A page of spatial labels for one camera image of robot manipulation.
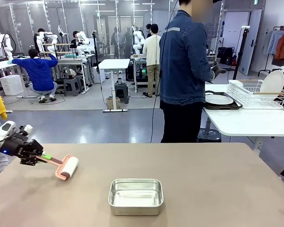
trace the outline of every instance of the metal tray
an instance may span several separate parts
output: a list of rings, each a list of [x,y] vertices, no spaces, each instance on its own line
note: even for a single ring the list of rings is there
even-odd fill
[[[155,216],[163,204],[161,182],[156,179],[116,179],[112,182],[108,203],[117,216]]]
[[[243,105],[240,102],[238,102],[236,99],[234,99],[233,97],[231,97],[230,95],[228,95],[225,92],[205,91],[205,94],[206,93],[212,93],[214,95],[226,96],[226,97],[229,97],[233,100],[233,103],[229,104],[229,105],[215,105],[215,104],[211,104],[211,103],[206,103],[205,108],[208,109],[208,110],[239,110],[240,108],[243,107]]]

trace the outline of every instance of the sneaker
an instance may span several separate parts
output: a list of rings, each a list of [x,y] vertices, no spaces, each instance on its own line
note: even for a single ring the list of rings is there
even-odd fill
[[[53,95],[49,95],[49,100],[53,102],[53,101],[56,101],[57,99]]]
[[[41,96],[39,98],[39,103],[45,103],[47,101],[47,99],[45,98],[45,96]]]
[[[148,97],[148,98],[152,98],[152,96],[149,96],[149,95],[148,95],[148,92],[143,92],[142,94],[143,94],[144,96]]]

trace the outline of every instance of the white dish drying rack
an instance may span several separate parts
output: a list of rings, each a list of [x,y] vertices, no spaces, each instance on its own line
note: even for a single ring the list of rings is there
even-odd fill
[[[263,80],[229,80],[227,94],[243,104],[244,109],[283,109],[284,90],[260,92]]]

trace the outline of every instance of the green tape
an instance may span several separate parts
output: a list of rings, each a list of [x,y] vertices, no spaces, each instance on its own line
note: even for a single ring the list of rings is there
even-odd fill
[[[52,158],[52,156],[50,156],[50,155],[42,155],[42,157],[44,157],[47,160],[51,160],[51,158]]]

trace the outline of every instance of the white shirt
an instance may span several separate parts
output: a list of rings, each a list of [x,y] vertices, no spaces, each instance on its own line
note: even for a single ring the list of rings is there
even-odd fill
[[[160,65],[160,39],[160,36],[152,35],[145,40],[143,54],[146,55],[146,66]]]

